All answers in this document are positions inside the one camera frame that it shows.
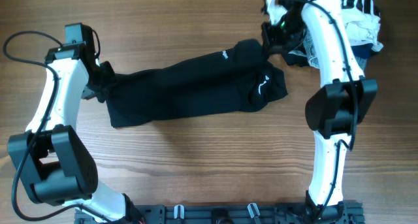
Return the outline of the black t-shirt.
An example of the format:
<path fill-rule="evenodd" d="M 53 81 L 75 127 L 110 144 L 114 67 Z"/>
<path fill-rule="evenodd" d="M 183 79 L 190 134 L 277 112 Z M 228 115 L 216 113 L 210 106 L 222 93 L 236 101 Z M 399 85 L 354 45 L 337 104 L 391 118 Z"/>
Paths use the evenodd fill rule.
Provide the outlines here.
<path fill-rule="evenodd" d="M 228 112 L 256 112 L 287 96 L 284 73 L 255 39 L 164 69 L 119 74 L 106 105 L 114 128 Z"/>

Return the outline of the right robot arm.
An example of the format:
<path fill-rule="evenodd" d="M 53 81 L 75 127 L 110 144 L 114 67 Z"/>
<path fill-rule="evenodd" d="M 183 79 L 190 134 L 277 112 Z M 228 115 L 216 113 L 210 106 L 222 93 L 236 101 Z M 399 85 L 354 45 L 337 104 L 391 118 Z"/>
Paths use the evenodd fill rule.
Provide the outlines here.
<path fill-rule="evenodd" d="M 263 25 L 269 53 L 289 52 L 307 37 L 315 51 L 321 88 L 306 103 L 305 116 L 315 138 L 313 175 L 300 217 L 305 223 L 337 223 L 348 218 L 342 177 L 357 125 L 376 96 L 351 49 L 342 0 L 265 0 L 270 21 Z"/>

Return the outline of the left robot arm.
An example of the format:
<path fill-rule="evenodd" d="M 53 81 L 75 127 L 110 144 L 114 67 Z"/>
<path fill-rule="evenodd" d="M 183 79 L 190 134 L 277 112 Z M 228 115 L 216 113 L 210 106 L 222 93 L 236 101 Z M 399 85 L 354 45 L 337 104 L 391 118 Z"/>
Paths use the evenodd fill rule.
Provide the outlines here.
<path fill-rule="evenodd" d="M 140 221 L 126 195 L 99 181 L 95 161 L 76 134 L 80 101 L 104 102 L 116 81 L 99 55 L 97 32 L 77 23 L 65 26 L 65 42 L 40 63 L 47 77 L 37 111 L 7 145 L 16 167 L 12 207 L 23 220 L 43 221 L 76 208 L 98 223 Z"/>

